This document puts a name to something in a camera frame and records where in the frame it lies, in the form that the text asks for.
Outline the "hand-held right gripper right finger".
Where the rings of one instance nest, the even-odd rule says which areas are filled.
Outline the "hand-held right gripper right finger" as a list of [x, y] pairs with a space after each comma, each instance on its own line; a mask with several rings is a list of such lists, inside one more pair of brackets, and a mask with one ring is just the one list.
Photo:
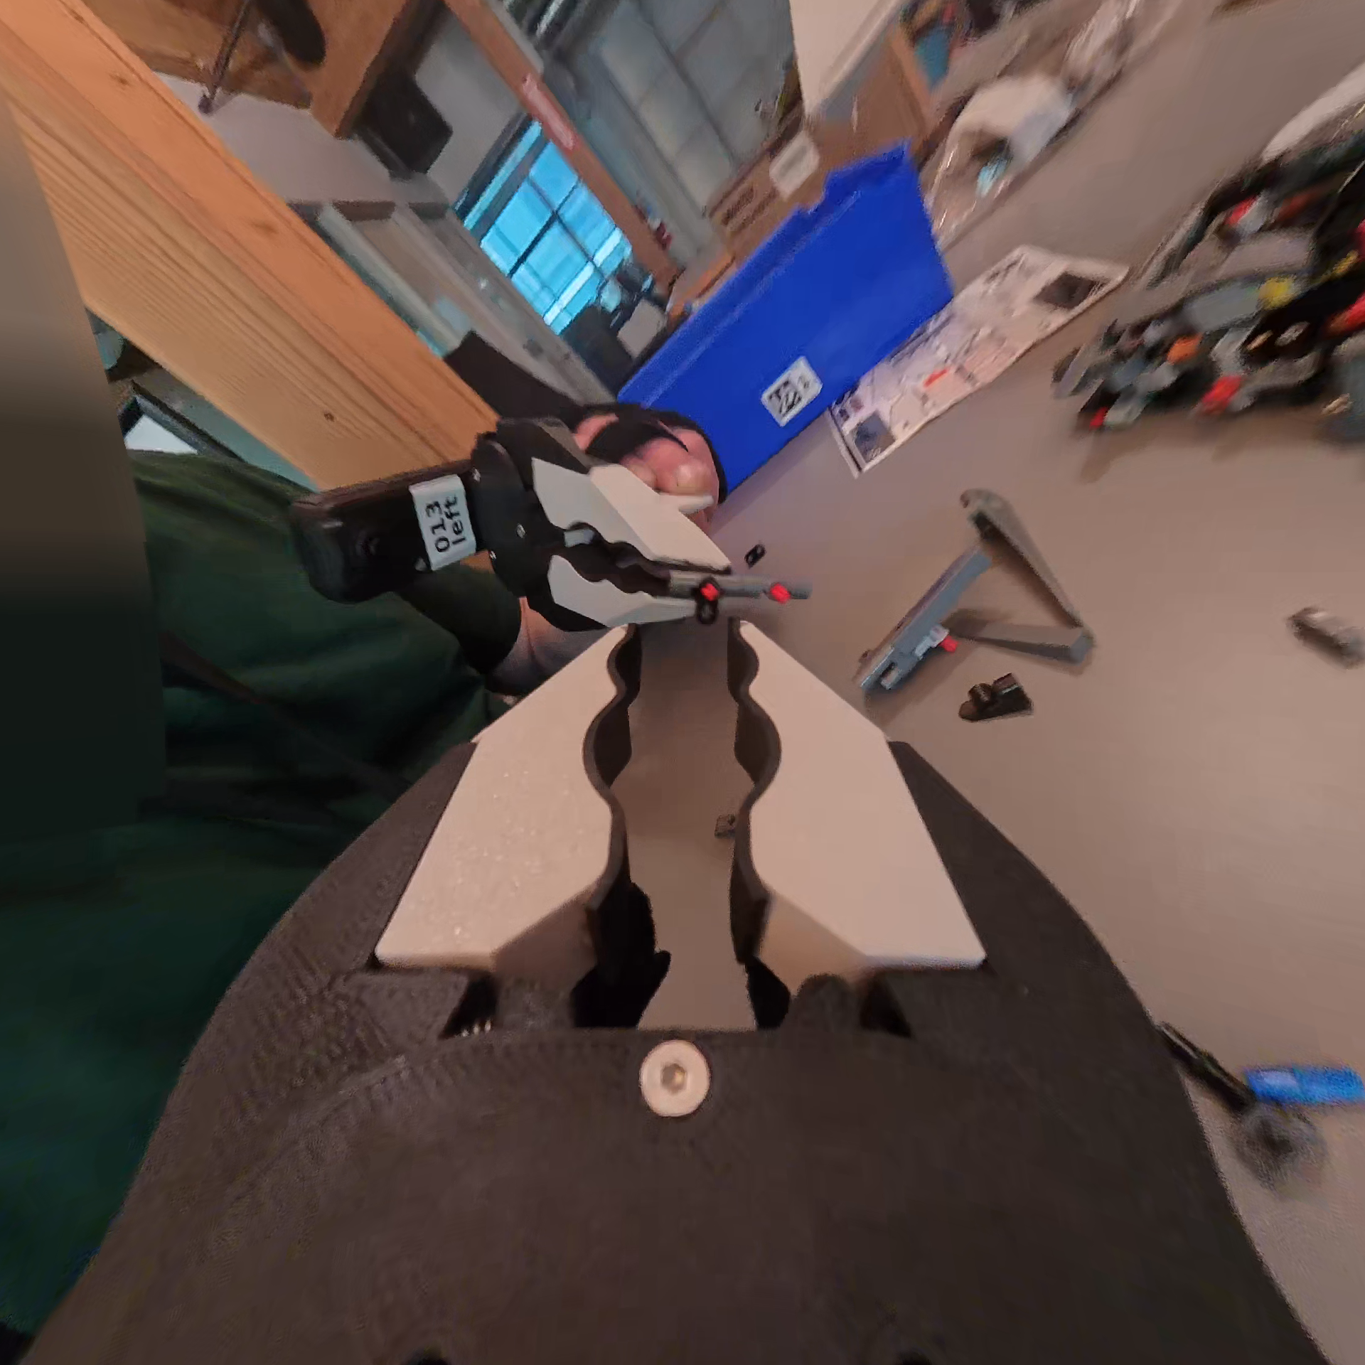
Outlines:
[[752, 783], [731, 855], [737, 962], [786, 993], [979, 967], [984, 947], [882, 731], [740, 619], [727, 624], [727, 687]]

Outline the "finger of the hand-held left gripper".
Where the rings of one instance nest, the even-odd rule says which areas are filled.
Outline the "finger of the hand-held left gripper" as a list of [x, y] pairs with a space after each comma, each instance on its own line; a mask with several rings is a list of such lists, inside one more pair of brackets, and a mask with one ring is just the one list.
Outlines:
[[693, 522], [706, 494], [666, 494], [632, 471], [602, 465], [588, 470], [531, 460], [532, 491], [544, 517], [562, 533], [589, 533], [609, 549], [627, 549], [664, 569], [727, 574], [727, 556]]
[[688, 621], [690, 596], [671, 593], [669, 572], [636, 562], [612, 564], [593, 549], [549, 556], [547, 622], [568, 632]]

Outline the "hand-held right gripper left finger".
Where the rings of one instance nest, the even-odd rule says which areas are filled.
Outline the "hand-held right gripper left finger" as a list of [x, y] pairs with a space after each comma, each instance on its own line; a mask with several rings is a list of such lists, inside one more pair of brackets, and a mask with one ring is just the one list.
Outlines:
[[373, 956], [571, 988], [643, 954], [610, 791], [630, 757], [638, 631], [619, 626], [472, 743]]

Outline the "grey lego panel assembly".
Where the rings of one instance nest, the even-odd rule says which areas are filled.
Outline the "grey lego panel assembly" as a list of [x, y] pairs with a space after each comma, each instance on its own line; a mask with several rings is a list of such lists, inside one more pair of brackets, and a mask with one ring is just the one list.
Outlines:
[[957, 556], [924, 595], [900, 618], [885, 639], [859, 660], [856, 683], [861, 692], [895, 691], [947, 639], [947, 616], [961, 595], [991, 567], [983, 549]]

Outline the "blue plastic bin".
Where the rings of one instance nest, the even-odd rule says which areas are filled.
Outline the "blue plastic bin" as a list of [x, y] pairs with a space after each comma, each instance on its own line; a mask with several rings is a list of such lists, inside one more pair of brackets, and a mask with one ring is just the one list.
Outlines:
[[692, 419], [729, 489], [953, 297], [909, 145], [831, 172], [622, 385]]

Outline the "black lego slope piece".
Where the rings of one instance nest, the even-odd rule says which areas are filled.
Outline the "black lego slope piece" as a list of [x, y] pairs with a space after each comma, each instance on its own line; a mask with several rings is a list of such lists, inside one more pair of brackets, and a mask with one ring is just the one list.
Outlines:
[[965, 723], [1004, 720], [1031, 712], [1031, 699], [1013, 673], [973, 684], [958, 709]]

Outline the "lego sticker sheet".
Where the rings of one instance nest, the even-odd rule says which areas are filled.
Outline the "lego sticker sheet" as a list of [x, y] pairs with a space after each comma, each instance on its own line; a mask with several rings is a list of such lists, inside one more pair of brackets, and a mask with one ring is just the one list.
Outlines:
[[859, 478], [903, 449], [1129, 275], [1121, 262], [1028, 244], [1007, 252], [831, 405], [830, 423], [851, 475]]

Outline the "dark grey rounded lego piece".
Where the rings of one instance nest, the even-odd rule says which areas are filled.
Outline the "dark grey rounded lego piece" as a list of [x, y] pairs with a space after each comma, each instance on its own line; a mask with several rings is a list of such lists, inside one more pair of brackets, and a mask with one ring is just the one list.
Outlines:
[[1363, 663], [1361, 627], [1317, 606], [1299, 608], [1286, 619], [1291, 634], [1343, 666]]

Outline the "clear bag of lego parts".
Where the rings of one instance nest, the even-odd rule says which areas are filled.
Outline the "clear bag of lego parts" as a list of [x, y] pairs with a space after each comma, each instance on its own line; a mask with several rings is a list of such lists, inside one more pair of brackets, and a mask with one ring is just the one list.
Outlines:
[[1121, 76], [1140, 3], [1041, 3], [1012, 16], [948, 73], [940, 137], [919, 171], [939, 247], [952, 245]]

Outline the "grey lego car model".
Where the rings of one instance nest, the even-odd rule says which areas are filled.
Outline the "grey lego car model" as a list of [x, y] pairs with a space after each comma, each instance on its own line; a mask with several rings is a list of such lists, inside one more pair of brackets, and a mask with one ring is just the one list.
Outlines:
[[1090, 432], [1321, 401], [1324, 436], [1360, 445], [1361, 216], [1361, 127], [1246, 166], [1152, 258], [1137, 309], [1054, 366], [1052, 395]]

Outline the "person's left hand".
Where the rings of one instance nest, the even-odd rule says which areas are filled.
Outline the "person's left hand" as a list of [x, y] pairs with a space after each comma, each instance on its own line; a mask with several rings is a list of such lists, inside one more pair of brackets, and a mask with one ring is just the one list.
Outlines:
[[571, 432], [581, 450], [622, 465], [656, 492], [708, 497], [705, 512], [727, 496], [724, 473], [708, 437], [687, 418], [614, 405], [581, 414]]

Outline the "glass window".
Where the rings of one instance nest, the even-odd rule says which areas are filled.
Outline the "glass window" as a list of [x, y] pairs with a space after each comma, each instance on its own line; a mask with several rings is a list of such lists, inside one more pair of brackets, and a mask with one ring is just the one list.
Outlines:
[[503, 133], [453, 211], [550, 332], [565, 333], [593, 306], [606, 314], [622, 306], [619, 273], [635, 254], [563, 153], [528, 117]]

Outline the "brown cardboard box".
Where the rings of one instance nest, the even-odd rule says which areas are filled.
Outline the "brown cardboard box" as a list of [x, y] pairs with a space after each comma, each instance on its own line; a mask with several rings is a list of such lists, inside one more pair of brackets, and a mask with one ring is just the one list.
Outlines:
[[801, 111], [783, 119], [705, 205], [726, 255], [740, 265], [794, 211], [815, 203], [848, 148], [844, 122], [810, 120]]

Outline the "wooden partition frame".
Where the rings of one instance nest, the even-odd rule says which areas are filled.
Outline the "wooden partition frame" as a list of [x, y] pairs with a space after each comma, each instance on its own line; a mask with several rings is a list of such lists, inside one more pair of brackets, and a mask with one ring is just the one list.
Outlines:
[[497, 416], [82, 3], [1, 5], [3, 112], [82, 304], [320, 488]]

